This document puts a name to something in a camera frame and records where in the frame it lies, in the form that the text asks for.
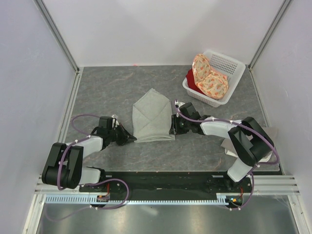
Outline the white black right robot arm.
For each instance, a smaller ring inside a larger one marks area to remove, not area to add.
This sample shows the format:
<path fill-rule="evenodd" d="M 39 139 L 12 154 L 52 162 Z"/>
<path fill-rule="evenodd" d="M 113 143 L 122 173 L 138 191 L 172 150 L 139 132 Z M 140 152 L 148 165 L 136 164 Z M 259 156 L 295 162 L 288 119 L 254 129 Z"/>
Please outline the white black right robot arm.
<path fill-rule="evenodd" d="M 203 136 L 222 137 L 232 142 L 238 158 L 223 179 L 223 186 L 227 191 L 236 191 L 241 186 L 241 180 L 270 153 L 276 156 L 276 161 L 272 164 L 278 163 L 279 157 L 272 139 L 254 118 L 226 120 L 201 116 L 192 103 L 178 100 L 175 101 L 175 108 L 171 134 L 182 135 L 192 131 Z"/>

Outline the grey cloth napkin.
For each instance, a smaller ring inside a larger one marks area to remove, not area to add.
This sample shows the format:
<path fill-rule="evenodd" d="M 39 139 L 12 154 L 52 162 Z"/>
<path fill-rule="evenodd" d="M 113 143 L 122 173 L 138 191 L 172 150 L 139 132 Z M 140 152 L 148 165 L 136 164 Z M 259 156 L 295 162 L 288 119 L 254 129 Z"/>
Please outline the grey cloth napkin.
<path fill-rule="evenodd" d="M 133 104 L 132 122 L 135 142 L 175 140 L 175 136 L 169 133 L 172 114 L 171 101 L 154 88 L 150 89 Z"/>

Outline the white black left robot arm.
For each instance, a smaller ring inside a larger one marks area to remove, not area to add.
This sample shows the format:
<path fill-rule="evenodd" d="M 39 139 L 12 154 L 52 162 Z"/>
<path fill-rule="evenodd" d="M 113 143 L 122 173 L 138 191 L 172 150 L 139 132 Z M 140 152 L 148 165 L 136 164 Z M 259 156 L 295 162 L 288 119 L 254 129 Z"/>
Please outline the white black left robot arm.
<path fill-rule="evenodd" d="M 99 117 L 98 126 L 90 134 L 71 143 L 56 142 L 52 145 L 45 163 L 41 180 L 44 184 L 57 186 L 59 190 L 74 189 L 90 184 L 97 192 L 105 190 L 106 178 L 102 169 L 83 167 L 83 159 L 106 149 L 110 143 L 123 146 L 136 141 L 115 117 Z"/>

